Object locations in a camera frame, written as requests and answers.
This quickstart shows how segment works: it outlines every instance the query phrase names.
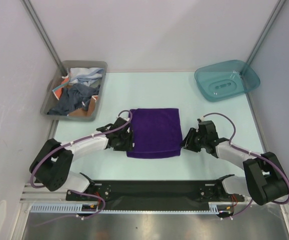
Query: purple towel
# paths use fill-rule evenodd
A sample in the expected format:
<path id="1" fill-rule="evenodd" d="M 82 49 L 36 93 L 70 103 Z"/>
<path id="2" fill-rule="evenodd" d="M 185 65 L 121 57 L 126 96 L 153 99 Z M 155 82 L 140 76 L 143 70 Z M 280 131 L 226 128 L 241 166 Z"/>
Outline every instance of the purple towel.
<path id="1" fill-rule="evenodd" d="M 153 108 L 131 109 L 133 114 L 132 151 L 126 155 L 136 159 L 163 159 L 180 156 L 183 135 L 179 109 Z"/>

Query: wire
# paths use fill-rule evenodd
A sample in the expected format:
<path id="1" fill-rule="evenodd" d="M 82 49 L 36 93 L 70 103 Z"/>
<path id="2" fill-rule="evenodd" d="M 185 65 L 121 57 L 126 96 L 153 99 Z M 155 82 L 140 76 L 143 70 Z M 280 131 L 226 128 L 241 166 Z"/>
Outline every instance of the wire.
<path id="1" fill-rule="evenodd" d="M 233 202 L 235 202 L 235 205 L 233 205 L 233 207 L 237 206 L 238 205 L 238 200 L 236 198 L 236 196 L 234 194 L 232 194 L 232 199 L 233 199 Z"/>
<path id="2" fill-rule="evenodd" d="M 75 190 L 70 190 L 72 193 L 75 193 L 75 194 L 78 194 L 78 195 L 83 195 L 83 196 L 87 196 L 87 197 L 92 197 L 92 198 L 97 198 L 98 200 L 102 201 L 103 202 L 103 205 L 101 207 L 101 209 L 99 209 L 98 211 L 96 211 L 95 213 L 92 213 L 91 215 L 89 216 L 82 216 L 80 217 L 81 220 L 84 220 L 84 219 L 90 219 L 96 215 L 98 215 L 100 212 L 102 212 L 105 207 L 106 207 L 106 201 L 100 197 L 100 196 L 97 196 L 97 195 L 93 195 L 93 194 L 87 194 L 87 193 L 82 193 L 82 192 L 79 192 L 79 191 L 75 191 Z M 44 221 L 42 223 L 39 223 L 39 224 L 36 224 L 34 225 L 34 227 L 39 227 L 39 226 L 42 226 L 42 225 L 45 225 L 45 224 L 49 224 L 49 223 L 52 223 L 54 221 L 57 221 L 59 219 L 64 219 L 64 218 L 72 218 L 72 217 L 75 217 L 75 218 L 79 218 L 78 215 L 73 215 L 73 214 L 67 214 L 67 215 L 62 215 L 62 216 L 59 216 L 59 217 L 56 217 L 56 218 L 53 218 L 51 220 L 48 220 L 48 221 Z"/>
<path id="3" fill-rule="evenodd" d="M 249 154 L 249 155 L 251 155 L 251 156 L 253 156 L 253 157 L 256 157 L 256 158 L 259 158 L 259 159 L 263 160 L 264 162 L 266 162 L 267 164 L 269 164 L 270 166 L 272 166 L 272 167 L 282 176 L 282 178 L 283 178 L 283 180 L 284 180 L 284 182 L 286 183 L 287 188 L 288 188 L 288 198 L 287 198 L 285 201 L 276 201 L 276 200 L 274 200 L 274 201 L 272 201 L 272 202 L 275 203 L 275 204 L 279 204 L 279 205 L 284 205 L 284 204 L 289 203 L 289 179 L 287 178 L 286 174 L 285 174 L 283 171 L 281 171 L 280 168 L 277 167 L 277 165 L 275 165 L 272 161 L 266 159 L 265 157 L 263 157 L 263 156 L 255 153 L 255 152 L 247 151 L 247 150 L 245 150 L 245 149 L 243 149 L 243 148 L 240 148 L 240 147 L 238 147 L 238 146 L 236 146 L 236 145 L 233 145 L 233 144 L 232 144 L 232 140 L 233 140 L 234 136 L 236 135 L 237 129 L 236 129 L 236 125 L 234 124 L 234 122 L 233 122 L 229 117 L 227 117 L 226 115 L 224 115 L 224 114 L 222 114 L 222 113 L 219 113 L 219 112 L 211 112 L 211 113 L 208 113 L 208 114 L 204 115 L 203 118 L 205 118 L 205 117 L 207 117 L 207 116 L 210 116 L 210 115 L 219 115 L 219 116 L 222 116 L 222 117 L 224 117 L 225 119 L 227 119 L 227 120 L 231 123 L 231 125 L 232 125 L 232 127 L 233 127 L 233 134 L 232 134 L 231 137 L 229 138 L 229 145 L 230 145 L 230 147 L 232 147 L 233 149 L 236 149 L 236 150 L 238 150 L 238 151 L 240 151 L 240 152 L 243 152 L 243 153 L 245 153 L 245 154 Z M 248 208 L 249 206 L 251 206 L 252 202 L 253 202 L 253 200 L 251 199 L 250 202 L 249 202 L 249 204 L 248 204 L 243 210 L 241 210 L 240 212 L 234 214 L 234 216 L 238 216 L 238 215 L 240 215 L 241 213 L 243 213 L 245 210 L 247 210 L 247 208 Z"/>
<path id="4" fill-rule="evenodd" d="M 35 185 L 35 183 L 34 183 L 34 177 L 35 177 L 38 169 L 41 167 L 41 165 L 42 165 L 47 159 L 49 159 L 53 154 L 55 154 L 56 152 L 58 152 L 58 151 L 61 150 L 61 149 L 64 149 L 64 148 L 66 148 L 66 147 L 71 146 L 72 144 L 77 144 L 77 143 L 79 143 L 79 142 L 81 142 L 81 141 L 84 141 L 84 140 L 87 140 L 87 139 L 92 139 L 92 138 L 95 138 L 95 137 L 98 137 L 98 136 L 102 136 L 102 135 L 106 135 L 106 134 L 111 134 L 111 133 L 114 133 L 114 132 L 116 132 L 116 131 L 118 131 L 118 130 L 120 130 L 120 129 L 123 129 L 125 126 L 127 126 L 127 125 L 131 122 L 131 119 L 133 118 L 133 114 L 132 114 L 132 112 L 129 111 L 129 110 L 123 110 L 123 111 L 121 111 L 121 112 L 118 114 L 118 117 L 120 117 L 120 115 L 121 115 L 122 113 L 126 113 L 126 112 L 129 113 L 129 116 L 130 116 L 130 117 L 129 117 L 129 120 L 128 120 L 125 124 L 123 124 L 122 126 L 117 127 L 117 128 L 115 128 L 115 129 L 113 129 L 113 130 L 106 131 L 106 132 L 100 132 L 100 133 L 97 133 L 97 134 L 94 134 L 94 135 L 91 134 L 91 135 L 88 135 L 88 136 L 81 137 L 81 138 L 79 138 L 79 139 L 74 140 L 73 142 L 69 142 L 69 143 L 67 143 L 67 144 L 61 145 L 61 146 L 55 148 L 54 150 L 52 150 L 51 152 L 49 152 L 46 156 L 44 156 L 44 158 L 43 158 L 43 159 L 35 166 L 35 168 L 33 169 L 32 174 L 31 174 L 31 176 L 30 176 L 30 184 L 31 184 L 31 186 L 32 186 L 33 188 L 35 188 L 35 189 L 41 189 L 41 188 L 44 188 L 44 187 L 45 187 L 45 186 L 43 186 L 43 185 Z"/>
<path id="5" fill-rule="evenodd" d="M 88 136 L 84 136 L 84 137 L 81 137 L 77 140 L 74 140 L 73 142 L 69 142 L 67 144 L 64 144 L 64 145 L 61 145 L 57 148 L 55 148 L 54 150 L 52 150 L 51 152 L 49 152 L 46 156 L 44 156 L 44 158 L 35 166 L 35 168 L 33 169 L 32 173 L 31 173 L 31 176 L 30 176 L 30 184 L 33 188 L 35 189 L 40 189 L 40 188 L 44 188 L 45 186 L 40 186 L 40 185 L 35 185 L 34 183 L 34 177 L 38 171 L 38 169 L 41 167 L 41 165 L 48 159 L 50 158 L 54 153 L 56 153 L 57 151 L 59 151 L 60 149 L 63 149 L 63 148 L 66 148 L 66 147 L 69 147 L 73 144 L 76 144 L 76 143 L 79 143 L 81 141 L 84 141 L 84 140 L 87 140 L 87 139 L 92 139 L 92 138 L 95 138 L 95 137 L 98 137 L 98 136 L 102 136 L 102 135 L 107 135 L 107 134 L 111 134 L 111 133 L 114 133 L 120 129 L 123 129 L 124 127 L 126 127 L 128 124 L 131 123 L 131 120 L 133 118 L 133 113 L 129 110 L 123 110 L 121 111 L 119 114 L 118 114 L 118 117 L 120 117 L 120 115 L 122 113 L 126 113 L 128 112 L 129 113 L 129 120 L 123 124 L 122 126 L 120 127 L 117 127 L 113 130 L 109 130 L 109 131 L 106 131 L 106 132 L 100 132 L 100 133 L 97 133 L 97 134 L 91 134 L 91 135 L 88 135 Z M 97 198 L 98 200 L 102 201 L 103 202 L 103 206 L 100 210 L 96 211 L 95 213 L 93 213 L 92 215 L 90 216 L 86 216 L 86 217 L 81 217 L 81 219 L 89 219 L 89 218 L 92 218 L 94 216 L 96 216 L 97 214 L 99 214 L 102 210 L 105 209 L 105 206 L 106 206 L 106 202 L 105 200 L 100 196 L 100 194 L 98 193 L 97 195 L 93 195 L 93 194 L 87 194 L 87 193 L 82 193 L 82 192 L 79 192 L 79 191 L 75 191 L 75 190 L 70 190 L 71 192 L 75 193 L 75 194 L 79 194 L 79 195 L 83 195 L 83 196 L 88 196 L 88 197 L 92 197 L 92 198 Z M 71 215 L 71 214 L 67 214 L 67 215 L 62 215 L 60 217 L 57 217 L 57 218 L 54 218 L 54 219 L 51 219 L 51 220 L 48 220 L 48 221 L 45 221 L 43 223 L 40 223 L 40 224 L 37 224 L 35 225 L 35 227 L 38 227 L 38 226 L 41 226 L 41 225 L 44 225 L 44 224 L 48 224 L 48 223 L 51 223 L 53 221 L 56 221 L 56 220 L 59 220 L 59 219 L 63 219 L 63 218 L 68 218 L 68 217 L 77 217 L 77 215 Z"/>

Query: orange cloth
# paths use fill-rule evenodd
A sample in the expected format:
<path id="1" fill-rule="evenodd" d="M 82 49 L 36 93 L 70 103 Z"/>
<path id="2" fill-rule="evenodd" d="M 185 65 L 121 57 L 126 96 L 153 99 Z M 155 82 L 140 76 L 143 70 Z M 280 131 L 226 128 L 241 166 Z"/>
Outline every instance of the orange cloth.
<path id="1" fill-rule="evenodd" d="M 92 96 L 90 103 L 89 103 L 88 111 L 84 110 L 83 108 L 79 108 L 77 110 L 70 112 L 69 116 L 71 116 L 71 117 L 90 117 L 91 114 L 93 114 L 93 112 L 95 110 L 97 100 L 98 100 L 97 95 Z"/>
<path id="2" fill-rule="evenodd" d="M 63 88 L 69 83 L 69 77 L 65 78 L 61 84 L 59 85 L 59 87 L 56 87 L 55 89 L 53 89 L 53 94 L 55 95 L 56 99 L 59 100 L 59 98 L 61 97 L 61 94 L 63 94 Z"/>

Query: gray bin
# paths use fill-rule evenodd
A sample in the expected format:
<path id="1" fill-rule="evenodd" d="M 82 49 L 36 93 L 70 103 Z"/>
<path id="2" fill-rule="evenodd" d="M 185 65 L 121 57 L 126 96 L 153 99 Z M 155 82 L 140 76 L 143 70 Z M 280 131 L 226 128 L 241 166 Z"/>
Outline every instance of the gray bin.
<path id="1" fill-rule="evenodd" d="M 98 94 L 98 100 L 95 104 L 95 108 L 91 116 L 60 116 L 60 115 L 48 115 L 47 112 L 56 104 L 58 103 L 57 98 L 53 94 L 52 90 L 56 87 L 58 87 L 61 82 L 64 80 L 62 78 L 61 72 L 59 69 L 55 72 L 55 75 L 53 79 L 51 80 L 48 88 L 47 88 L 47 94 L 45 96 L 45 99 L 43 101 L 40 113 L 47 118 L 53 119 L 53 120 L 74 120 L 74 121 L 93 121 L 96 118 L 98 109 L 99 109 L 99 103 L 101 101 L 102 91 L 104 88 L 104 81 L 107 73 L 107 67 L 108 64 L 104 61 L 74 61 L 74 60 L 68 60 L 62 62 L 63 66 L 67 69 L 70 68 L 103 68 L 103 74 L 102 78 L 100 78 L 98 81 L 93 83 L 91 87 L 96 87 L 100 84 L 99 94 Z"/>

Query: light blue table surface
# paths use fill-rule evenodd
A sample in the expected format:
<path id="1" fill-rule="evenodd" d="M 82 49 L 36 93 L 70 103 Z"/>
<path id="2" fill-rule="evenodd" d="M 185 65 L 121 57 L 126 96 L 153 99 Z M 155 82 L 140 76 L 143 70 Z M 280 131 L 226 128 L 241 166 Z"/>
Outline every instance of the light blue table surface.
<path id="1" fill-rule="evenodd" d="M 96 128 L 114 123 L 121 110 L 137 108 L 179 108 L 183 138 L 197 118 L 211 112 L 227 115 L 236 125 L 233 142 L 255 152 L 263 152 L 245 95 L 219 102 L 208 102 L 200 93 L 193 72 L 120 72 L 108 73 L 97 117 L 92 122 L 58 123 L 55 139 L 72 141 L 93 133 Z M 231 124 L 221 116 L 209 116 L 219 137 L 229 138 Z M 71 165 L 94 180 L 209 180 L 244 172 L 204 150 L 181 150 L 181 156 L 164 159 L 128 158 L 126 152 L 101 150 L 86 155 Z"/>

